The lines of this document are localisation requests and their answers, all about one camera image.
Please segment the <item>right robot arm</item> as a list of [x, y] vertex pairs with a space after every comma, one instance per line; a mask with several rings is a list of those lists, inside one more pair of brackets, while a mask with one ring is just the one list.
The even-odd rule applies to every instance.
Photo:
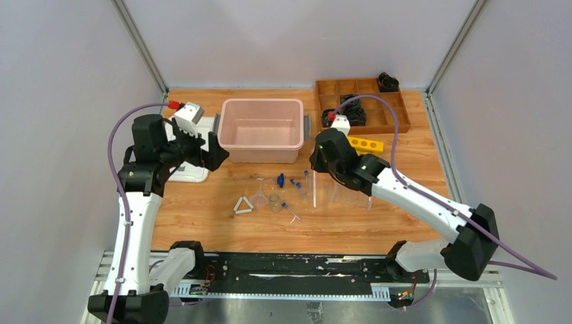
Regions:
[[436, 194], [372, 154], [359, 155], [346, 135], [329, 128], [320, 132], [310, 156], [311, 167], [338, 184], [403, 209], [441, 235], [425, 242], [398, 241], [387, 254], [385, 272], [403, 281], [423, 269], [447, 268], [459, 277], [478, 281], [498, 248], [494, 211], [473, 208]]

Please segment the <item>clear glass test tube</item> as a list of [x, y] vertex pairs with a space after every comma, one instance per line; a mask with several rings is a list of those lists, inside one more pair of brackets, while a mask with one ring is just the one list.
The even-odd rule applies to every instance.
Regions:
[[312, 206], [317, 208], [317, 173], [312, 172]]

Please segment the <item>yellow test tube rack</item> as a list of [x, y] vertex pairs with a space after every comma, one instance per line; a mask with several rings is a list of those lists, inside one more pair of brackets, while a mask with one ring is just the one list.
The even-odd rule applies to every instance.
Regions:
[[373, 154], [380, 155], [384, 152], [384, 143], [377, 140], [369, 140], [365, 138], [358, 138], [354, 136], [347, 137], [350, 145], [356, 150], [359, 155]]

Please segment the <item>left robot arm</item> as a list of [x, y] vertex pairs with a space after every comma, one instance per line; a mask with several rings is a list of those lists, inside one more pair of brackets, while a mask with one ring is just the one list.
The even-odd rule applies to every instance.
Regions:
[[134, 143], [125, 150], [122, 168], [115, 173], [119, 192], [119, 228], [103, 291], [88, 299], [88, 312], [106, 323], [164, 323], [169, 295], [187, 275], [198, 279], [206, 272], [201, 243], [178, 241], [167, 258], [150, 268], [150, 245], [165, 186], [184, 163], [217, 170], [229, 153], [217, 134], [203, 137], [191, 121], [165, 119], [159, 114], [134, 119]]

